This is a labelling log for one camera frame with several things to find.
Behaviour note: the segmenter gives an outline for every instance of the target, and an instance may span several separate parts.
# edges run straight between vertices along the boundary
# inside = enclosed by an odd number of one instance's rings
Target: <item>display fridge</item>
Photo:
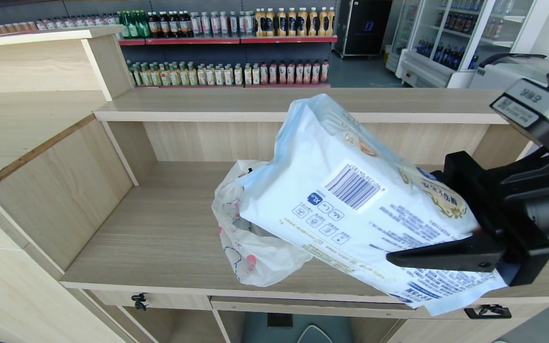
[[[490,56],[531,52],[549,0],[421,0],[396,76],[413,87],[466,88]]]

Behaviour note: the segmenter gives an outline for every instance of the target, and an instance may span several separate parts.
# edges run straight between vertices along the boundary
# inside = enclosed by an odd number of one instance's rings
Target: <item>white plastic package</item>
[[[238,183],[242,218],[412,308],[438,315],[506,286],[497,271],[386,260],[388,252],[468,237],[478,222],[457,193],[394,154],[325,94],[292,102],[273,161]]]
[[[266,164],[237,161],[215,189],[211,205],[219,224],[222,247],[237,279],[243,284],[260,287],[280,282],[312,258],[304,250],[262,232],[238,213],[244,195],[243,188],[235,181],[249,169],[257,170]]]

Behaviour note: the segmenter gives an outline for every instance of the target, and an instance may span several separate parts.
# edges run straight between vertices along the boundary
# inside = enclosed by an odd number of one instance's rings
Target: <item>printed icon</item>
[[[323,224],[323,220],[319,218],[316,214],[311,215],[311,217],[309,217],[309,219],[307,219],[306,222],[314,228]]]
[[[318,205],[318,204],[320,204],[320,202],[323,201],[323,198],[320,195],[318,195],[317,193],[311,193],[311,195],[309,195],[307,200],[308,200],[308,202],[310,202],[313,205]]]
[[[344,218],[345,214],[338,211],[337,209],[333,210],[330,214],[329,214],[329,217],[331,219],[334,219],[336,222],[342,218]]]
[[[305,210],[305,208],[300,205],[296,206],[296,208],[294,208],[292,212],[300,218],[306,217],[306,215],[309,213],[309,211]]]
[[[334,230],[333,227],[326,225],[326,226],[323,226],[323,228],[320,228],[319,232],[321,232],[325,236],[331,236],[334,232],[336,232],[336,230]]]
[[[349,237],[346,237],[345,235],[343,235],[341,233],[339,233],[339,234],[335,235],[334,237],[332,237],[332,241],[335,241],[338,244],[344,244],[348,240],[349,240]]]
[[[323,213],[330,213],[334,209],[334,207],[329,202],[322,202],[317,206],[316,208],[320,209]]]

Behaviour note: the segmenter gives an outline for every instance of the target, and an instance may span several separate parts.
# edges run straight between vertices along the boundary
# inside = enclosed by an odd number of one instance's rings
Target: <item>barcode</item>
[[[356,166],[347,163],[325,188],[357,211],[381,190],[381,185]]]
[[[502,110],[505,110],[505,109],[507,109],[508,106],[510,106],[511,104],[512,104],[512,100],[505,98],[505,100],[500,101],[500,102],[497,104],[497,108],[502,109]]]

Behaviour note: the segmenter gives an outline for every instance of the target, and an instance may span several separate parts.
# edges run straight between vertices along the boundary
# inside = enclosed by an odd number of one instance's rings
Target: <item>drawer handle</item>
[[[464,308],[463,309],[469,317],[469,319],[510,319],[512,318],[512,313],[509,311],[509,308],[503,307],[501,305],[482,305],[479,312],[476,313],[473,308]]]
[[[131,296],[131,300],[135,302],[135,308],[137,310],[146,311],[148,309],[148,306],[146,304],[144,304],[144,302],[146,302],[145,293],[140,293],[138,295],[133,295],[133,296]]]

